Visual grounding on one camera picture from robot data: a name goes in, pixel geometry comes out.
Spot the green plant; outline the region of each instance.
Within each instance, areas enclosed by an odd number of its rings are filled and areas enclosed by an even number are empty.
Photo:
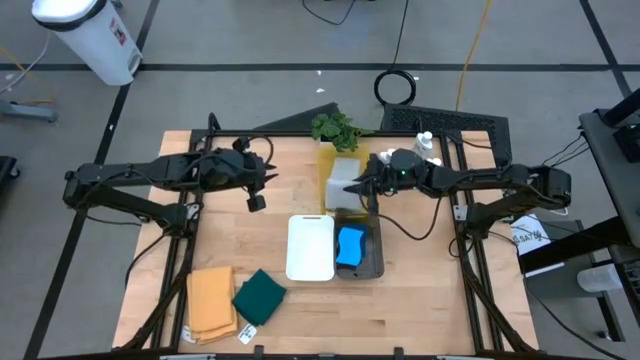
[[[358,137],[373,131],[351,126],[351,121],[353,121],[352,118],[342,113],[331,116],[320,114],[311,122],[313,125],[311,137],[316,140],[321,137],[326,138],[331,141],[338,152],[343,152],[346,149],[355,151],[358,148]]]

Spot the concrete floor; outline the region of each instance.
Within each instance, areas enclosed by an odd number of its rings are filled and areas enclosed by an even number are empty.
[[[120,12],[131,35],[140,33],[150,4],[123,1]],[[340,18],[346,0],[309,0],[323,15]],[[402,17],[401,1],[359,1],[341,27],[307,14],[287,0],[160,0],[143,47],[146,64],[384,63],[393,58]],[[620,64],[640,64],[640,3],[591,0],[608,43]],[[483,2],[410,2],[399,63],[461,64],[482,13]],[[28,62],[39,53],[46,33],[29,14],[30,2],[0,2],[0,46]],[[1,69],[10,70],[7,59]],[[0,206],[0,357],[24,355],[73,218],[61,198],[63,175],[95,158],[118,88],[105,86],[90,71],[64,71],[80,64],[53,37],[36,71],[56,88],[59,122],[0,121],[0,154],[15,156],[22,177]],[[476,64],[607,64],[579,0],[495,0]],[[132,84],[119,118],[107,162],[148,161],[166,130],[203,128],[214,111],[223,128],[249,129],[314,106],[336,101],[358,125],[377,128],[382,108],[373,97],[379,71],[142,71]],[[412,71],[419,77],[414,105],[452,109],[459,73]],[[6,76],[0,72],[0,87]],[[631,89],[640,73],[624,73]],[[406,84],[385,80],[382,92],[404,98]],[[46,97],[27,79],[3,99]],[[506,116],[515,161],[537,164],[577,136],[577,117],[622,99],[612,71],[472,71],[461,110]],[[594,224],[613,214],[602,179],[588,153],[563,166],[575,179],[569,218]],[[136,189],[144,194],[146,189]],[[103,217],[121,214],[97,211]],[[137,228],[87,223],[55,309],[41,356],[106,351],[122,301],[123,277]],[[593,299],[549,300],[576,331],[598,345],[633,358],[640,332],[620,293],[614,302],[623,316],[627,342],[609,343],[594,333],[604,328]],[[602,355],[566,334],[531,301],[541,348],[552,354]]]

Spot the orange cloth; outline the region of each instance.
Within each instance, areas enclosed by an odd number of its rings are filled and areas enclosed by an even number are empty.
[[[191,337],[206,343],[232,335],[238,317],[231,300],[235,295],[230,266],[195,270],[187,277]]]

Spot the wooden tabletop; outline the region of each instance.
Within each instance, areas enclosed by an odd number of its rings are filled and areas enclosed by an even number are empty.
[[[189,137],[188,131],[166,132],[160,154],[187,151]],[[463,132],[463,137],[476,144],[489,145],[485,132]],[[216,137],[214,147],[230,147],[233,140],[235,138]],[[236,289],[262,268],[288,289],[287,295],[248,345],[233,336],[206,345],[182,341],[180,351],[248,353],[254,345],[261,344],[267,353],[391,354],[394,347],[400,346],[409,355],[473,354],[460,265],[447,252],[455,236],[448,198],[442,200],[435,229],[424,241],[411,240],[391,223],[380,220],[385,259],[385,273],[381,278],[355,281],[334,278],[320,283],[291,281],[285,276],[287,224],[294,214],[320,211],[318,144],[306,137],[273,137],[272,140],[275,154],[271,163],[278,167],[280,175],[262,191],[266,209],[249,213],[247,195],[239,189],[205,195],[193,268],[231,265]],[[361,141],[366,142],[372,152],[413,145],[413,138],[409,137]],[[434,155],[440,157],[437,140],[434,148]],[[251,149],[265,156],[268,153],[268,146],[262,141],[252,142]],[[452,145],[450,150],[455,159]],[[490,150],[466,144],[464,150],[470,168],[495,166]],[[484,190],[475,191],[474,196],[476,201],[487,203],[498,199],[501,193]],[[459,198],[464,203],[462,194]],[[152,188],[149,199],[172,203],[178,201],[178,194]],[[406,191],[392,198],[381,197],[380,212],[398,220],[409,232],[424,234],[431,224],[435,204],[435,199]],[[492,230],[511,237],[508,225],[496,224]],[[136,253],[159,235],[158,226],[144,225]],[[486,239],[484,246],[497,306],[522,338],[537,347],[515,248],[495,236]],[[166,240],[132,271],[114,346],[129,340],[156,305],[168,248]],[[491,348],[486,313],[480,301],[478,309],[485,348]],[[169,342],[173,317],[174,306],[171,306],[165,319],[164,345]],[[242,329],[246,321],[240,320]]]

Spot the green cloth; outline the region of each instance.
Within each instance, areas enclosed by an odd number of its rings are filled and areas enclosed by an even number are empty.
[[[251,325],[264,325],[282,302],[287,289],[278,285],[262,269],[245,281],[233,305]]]

